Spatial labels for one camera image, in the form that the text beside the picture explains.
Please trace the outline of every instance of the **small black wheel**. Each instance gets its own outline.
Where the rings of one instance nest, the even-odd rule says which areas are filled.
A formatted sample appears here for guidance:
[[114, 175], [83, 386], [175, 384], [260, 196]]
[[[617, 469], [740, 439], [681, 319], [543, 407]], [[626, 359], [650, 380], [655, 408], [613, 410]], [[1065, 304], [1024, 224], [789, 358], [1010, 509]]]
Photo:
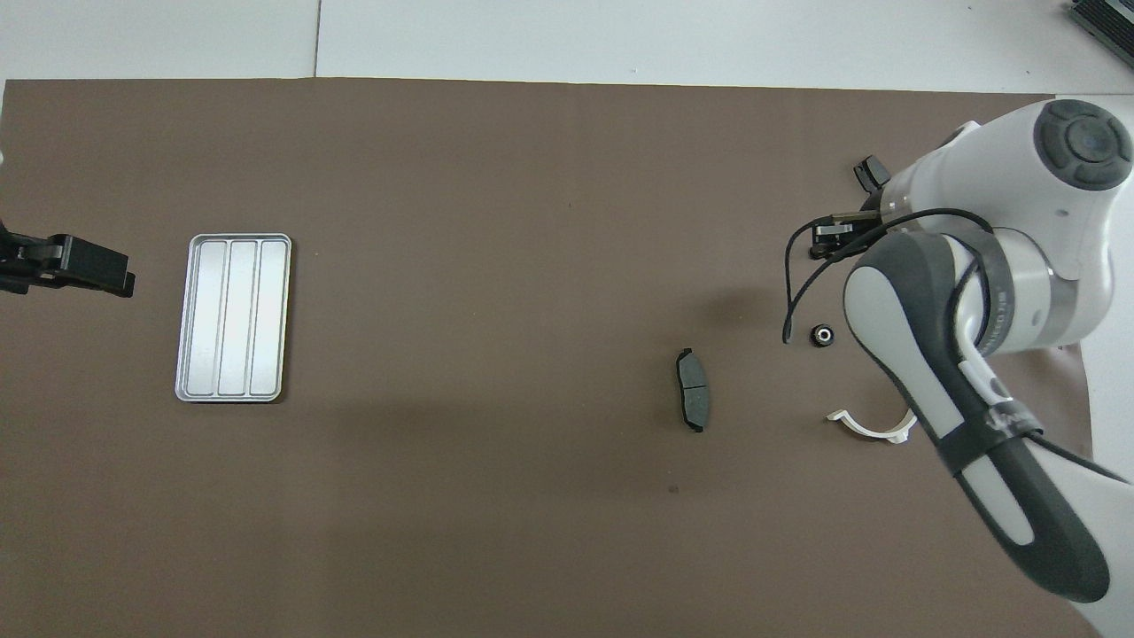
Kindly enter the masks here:
[[820, 324], [811, 330], [811, 343], [815, 348], [827, 348], [835, 343], [835, 331], [827, 324]]

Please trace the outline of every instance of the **black cable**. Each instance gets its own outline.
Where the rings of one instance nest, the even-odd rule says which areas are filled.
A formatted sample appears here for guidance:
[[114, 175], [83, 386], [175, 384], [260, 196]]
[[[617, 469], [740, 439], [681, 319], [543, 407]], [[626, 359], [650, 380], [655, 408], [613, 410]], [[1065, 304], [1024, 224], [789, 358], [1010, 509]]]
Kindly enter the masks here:
[[787, 286], [787, 301], [789, 304], [792, 303], [792, 246], [795, 245], [795, 240], [799, 238], [799, 235], [815, 226], [821, 226], [822, 221], [823, 218], [820, 216], [801, 226], [795, 232], [792, 232], [792, 237], [787, 240], [787, 246], [784, 247], [784, 282]]
[[843, 261], [844, 258], [850, 256], [852, 254], [855, 254], [855, 252], [862, 246], [873, 244], [874, 241], [880, 239], [882, 235], [885, 235], [890, 228], [894, 228], [895, 226], [898, 226], [900, 223], [906, 223], [907, 221], [913, 221], [915, 219], [921, 219], [922, 216], [932, 216], [937, 214], [963, 216], [972, 221], [973, 223], [980, 226], [981, 229], [983, 229], [984, 231], [987, 232], [992, 231], [992, 224], [989, 223], [983, 216], [976, 214], [975, 212], [970, 212], [967, 210], [962, 210], [959, 207], [930, 207], [925, 210], [920, 210], [917, 212], [911, 212], [909, 214], [903, 214], [902, 216], [891, 219], [881, 226], [871, 228], [870, 230], [852, 239], [841, 248], [828, 255], [827, 261], [821, 263], [819, 267], [815, 267], [815, 270], [811, 273], [811, 277], [807, 277], [807, 280], [804, 281], [802, 286], [799, 286], [799, 290], [795, 294], [794, 297], [792, 297], [790, 291], [788, 292], [790, 299], [788, 300], [787, 304], [787, 314], [784, 316], [784, 331], [780, 334], [782, 342], [785, 344], [792, 343], [792, 316], [795, 314], [795, 308], [797, 305], [799, 305], [799, 299], [803, 298], [803, 294], [807, 291], [807, 288], [811, 287], [811, 283], [813, 283], [815, 279], [818, 279], [819, 275], [823, 273], [824, 270]]
[[[968, 280], [973, 278], [973, 274], [981, 269], [981, 262], [974, 258], [962, 272], [960, 278], [957, 279], [957, 284], [953, 287], [953, 291], [949, 292], [949, 301], [946, 304], [946, 316], [949, 317], [949, 339], [950, 343], [954, 344], [953, 350], [953, 364], [960, 364], [965, 359], [965, 355], [960, 352], [960, 342], [957, 340], [957, 307], [960, 305], [960, 295], [965, 291], [965, 286], [968, 284]], [[988, 307], [988, 299], [985, 297], [984, 306]]]
[[1056, 454], [1058, 457], [1061, 457], [1061, 458], [1070, 461], [1072, 463], [1075, 463], [1077, 466], [1082, 466], [1082, 467], [1086, 468], [1088, 470], [1091, 470], [1091, 471], [1093, 471], [1095, 474], [1102, 475], [1102, 476], [1105, 476], [1105, 477], [1107, 477], [1109, 479], [1114, 479], [1114, 480], [1117, 480], [1117, 482], [1120, 482], [1120, 483], [1129, 484], [1128, 480], [1126, 480], [1123, 477], [1116, 475], [1115, 473], [1111, 473], [1110, 470], [1103, 468], [1102, 466], [1095, 463], [1094, 461], [1091, 461], [1090, 459], [1084, 459], [1084, 458], [1080, 457], [1078, 454], [1075, 454], [1070, 450], [1064, 450], [1063, 448], [1059, 448], [1058, 445], [1056, 445], [1056, 444], [1051, 443], [1050, 441], [1043, 439], [1042, 433], [1040, 433], [1038, 431], [1032, 431], [1030, 433], [1024, 433], [1021, 436], [1027, 439], [1032, 443], [1035, 443], [1036, 445], [1039, 445], [1040, 448], [1047, 450], [1048, 452], [1051, 452], [1052, 454]]

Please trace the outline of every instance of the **black device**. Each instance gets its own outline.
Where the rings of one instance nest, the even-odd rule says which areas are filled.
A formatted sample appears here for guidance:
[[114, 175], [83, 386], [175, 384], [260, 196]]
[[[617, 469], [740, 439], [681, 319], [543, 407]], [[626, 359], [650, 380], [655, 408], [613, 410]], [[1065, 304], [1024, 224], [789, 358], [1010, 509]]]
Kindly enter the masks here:
[[[854, 176], [862, 189], [870, 195], [866, 199], [868, 205], [858, 212], [832, 214], [830, 219], [816, 220], [810, 224], [811, 258], [827, 258], [882, 223], [881, 214], [870, 204], [881, 196], [882, 188], [890, 180], [890, 171], [877, 156], [869, 155], [854, 167]], [[865, 250], [866, 247], [869, 246], [862, 246], [858, 252]]]
[[1067, 15], [1134, 67], [1134, 0], [1075, 0]]
[[134, 273], [120, 252], [74, 235], [45, 239], [9, 231], [0, 221], [0, 290], [27, 294], [29, 286], [75, 286], [134, 296]]

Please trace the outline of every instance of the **brown mat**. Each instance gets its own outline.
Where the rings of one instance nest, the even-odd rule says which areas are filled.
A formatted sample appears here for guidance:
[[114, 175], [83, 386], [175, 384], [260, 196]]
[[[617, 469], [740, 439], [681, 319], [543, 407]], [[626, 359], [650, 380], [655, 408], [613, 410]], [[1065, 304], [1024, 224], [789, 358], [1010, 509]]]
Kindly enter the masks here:
[[[5, 636], [1092, 636], [1001, 553], [833, 269], [780, 258], [1027, 95], [10, 82], [0, 213], [137, 294], [0, 296]], [[295, 241], [286, 393], [174, 398], [186, 246]], [[797, 262], [799, 271], [812, 263]], [[814, 324], [833, 348], [806, 343]], [[709, 429], [683, 425], [680, 349]], [[1074, 349], [1002, 360], [1089, 450]]]

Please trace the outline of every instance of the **white plastic clip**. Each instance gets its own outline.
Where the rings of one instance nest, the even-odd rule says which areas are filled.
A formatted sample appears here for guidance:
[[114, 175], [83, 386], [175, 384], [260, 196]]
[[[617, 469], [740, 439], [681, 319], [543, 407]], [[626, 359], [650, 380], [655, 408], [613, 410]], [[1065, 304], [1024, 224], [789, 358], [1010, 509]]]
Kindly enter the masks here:
[[917, 425], [917, 417], [914, 416], [913, 410], [906, 410], [906, 416], [902, 419], [902, 423], [898, 424], [897, 428], [888, 432], [868, 431], [866, 428], [860, 426], [858, 422], [855, 422], [854, 417], [852, 417], [846, 410], [831, 412], [827, 416], [827, 420], [843, 422], [844, 426], [850, 428], [857, 434], [861, 434], [862, 436], [868, 436], [870, 439], [885, 439], [895, 445], [909, 441], [909, 428]]

